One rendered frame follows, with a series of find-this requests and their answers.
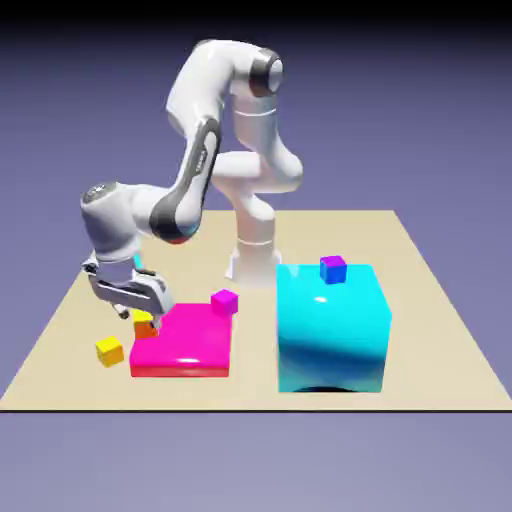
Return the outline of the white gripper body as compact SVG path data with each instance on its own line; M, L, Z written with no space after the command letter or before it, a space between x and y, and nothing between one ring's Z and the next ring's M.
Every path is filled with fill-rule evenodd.
M91 268L86 269L86 275L94 294L111 304L152 315L165 315L174 305L163 277L155 272L133 269L131 279L117 285L101 279Z

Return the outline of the small orange cube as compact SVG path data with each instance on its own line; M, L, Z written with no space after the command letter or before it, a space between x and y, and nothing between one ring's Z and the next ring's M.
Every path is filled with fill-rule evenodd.
M154 326L153 315L142 310L132 309L131 317L134 325L135 339L147 339L158 336L158 328Z

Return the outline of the small yellow cube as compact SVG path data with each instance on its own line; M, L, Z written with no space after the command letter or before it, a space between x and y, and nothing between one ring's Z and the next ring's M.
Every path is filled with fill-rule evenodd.
M98 360L104 367L111 367L124 360L123 346L115 336L97 341L95 347Z

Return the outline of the small magenta cube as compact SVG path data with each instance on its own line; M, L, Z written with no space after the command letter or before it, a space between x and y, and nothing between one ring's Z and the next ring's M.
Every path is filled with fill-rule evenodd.
M222 289L210 297L212 311L219 316L233 316L238 312L238 295L228 289Z

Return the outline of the small blue cube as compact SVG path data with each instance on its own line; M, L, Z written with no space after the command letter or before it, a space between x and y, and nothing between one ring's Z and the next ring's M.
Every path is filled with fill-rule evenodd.
M344 283L347 277L347 263L340 255L320 258L320 276L326 284Z

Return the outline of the large pink box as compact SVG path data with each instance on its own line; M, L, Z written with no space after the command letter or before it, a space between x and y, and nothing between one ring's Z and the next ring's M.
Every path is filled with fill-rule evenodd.
M158 334L137 337L129 364L133 377L224 378L229 375L233 316L208 303L177 304Z

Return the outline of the large cyan box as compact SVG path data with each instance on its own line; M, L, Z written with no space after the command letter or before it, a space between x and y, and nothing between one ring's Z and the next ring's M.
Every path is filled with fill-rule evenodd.
M318 264L276 274L278 389L382 389L392 313L372 266L350 264L327 284Z

